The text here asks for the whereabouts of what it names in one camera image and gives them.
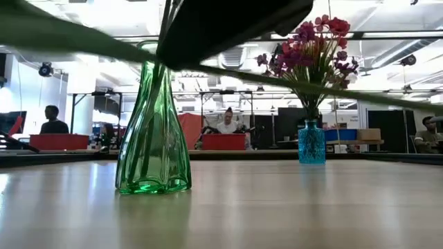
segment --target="blue bin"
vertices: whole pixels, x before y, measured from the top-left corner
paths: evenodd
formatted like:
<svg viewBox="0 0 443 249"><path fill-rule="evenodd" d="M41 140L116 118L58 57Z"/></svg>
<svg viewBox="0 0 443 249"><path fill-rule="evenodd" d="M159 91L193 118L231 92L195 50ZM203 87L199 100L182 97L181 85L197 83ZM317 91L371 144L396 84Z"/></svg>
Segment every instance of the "blue bin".
<svg viewBox="0 0 443 249"><path fill-rule="evenodd" d="M357 140L357 129L339 129L340 140ZM325 140L336 141L338 140L337 130L330 129L325 131Z"/></svg>

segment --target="green glass vase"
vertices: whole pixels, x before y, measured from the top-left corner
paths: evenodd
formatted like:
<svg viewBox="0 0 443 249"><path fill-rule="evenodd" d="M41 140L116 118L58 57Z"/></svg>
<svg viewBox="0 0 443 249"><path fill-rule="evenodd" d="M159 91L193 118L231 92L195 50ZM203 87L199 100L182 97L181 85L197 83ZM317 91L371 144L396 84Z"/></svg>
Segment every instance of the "green glass vase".
<svg viewBox="0 0 443 249"><path fill-rule="evenodd" d="M144 43L142 49L155 50ZM191 188L188 148L175 111L171 72L145 62L140 89L118 156L121 194L164 194Z"/></svg>

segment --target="red box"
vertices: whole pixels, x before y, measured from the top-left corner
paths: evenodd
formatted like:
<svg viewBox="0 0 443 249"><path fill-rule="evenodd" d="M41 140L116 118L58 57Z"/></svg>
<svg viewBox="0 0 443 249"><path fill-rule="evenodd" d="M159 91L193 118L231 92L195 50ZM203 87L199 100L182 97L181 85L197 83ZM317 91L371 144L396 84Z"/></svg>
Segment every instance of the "red box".
<svg viewBox="0 0 443 249"><path fill-rule="evenodd" d="M244 150L245 134L204 134L203 150Z"/></svg>
<svg viewBox="0 0 443 249"><path fill-rule="evenodd" d="M89 136L77 134L30 135L29 145L40 150L88 149Z"/></svg>

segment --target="man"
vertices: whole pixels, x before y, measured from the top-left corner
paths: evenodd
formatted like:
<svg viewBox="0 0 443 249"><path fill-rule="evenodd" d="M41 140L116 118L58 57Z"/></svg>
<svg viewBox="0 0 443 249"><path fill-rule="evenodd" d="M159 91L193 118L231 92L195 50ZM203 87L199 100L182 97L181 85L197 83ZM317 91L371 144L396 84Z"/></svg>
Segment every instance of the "man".
<svg viewBox="0 0 443 249"><path fill-rule="evenodd" d="M436 132L435 122L431 121L432 117L425 117L422 120L426 131L418 131L415 134L414 143L419 153L423 154L438 154L437 149L432 146L437 146L438 141L443 140L443 136Z"/></svg>
<svg viewBox="0 0 443 249"><path fill-rule="evenodd" d="M49 105L44 109L44 115L49 121L42 125L40 134L69 133L68 125L57 119L58 112L58 108L53 105Z"/></svg>
<svg viewBox="0 0 443 249"><path fill-rule="evenodd" d="M233 133L238 128L238 123L233 121L233 110L229 107L224 113L224 122L217 124L217 130L222 134Z"/></svg>

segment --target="vase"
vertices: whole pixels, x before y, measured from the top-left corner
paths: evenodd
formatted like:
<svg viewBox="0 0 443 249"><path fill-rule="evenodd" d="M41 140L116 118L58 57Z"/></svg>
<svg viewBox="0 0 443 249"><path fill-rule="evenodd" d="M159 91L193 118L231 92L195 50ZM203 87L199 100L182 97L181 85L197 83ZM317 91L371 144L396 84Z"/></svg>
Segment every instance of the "vase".
<svg viewBox="0 0 443 249"><path fill-rule="evenodd" d="M142 49L152 51L145 43ZM190 161L171 89L171 72L145 62L136 104L118 156L121 194L164 194L191 188Z"/></svg>
<svg viewBox="0 0 443 249"><path fill-rule="evenodd" d="M298 160L303 164L326 163L325 132L317 128L317 120L306 120L298 130Z"/></svg>

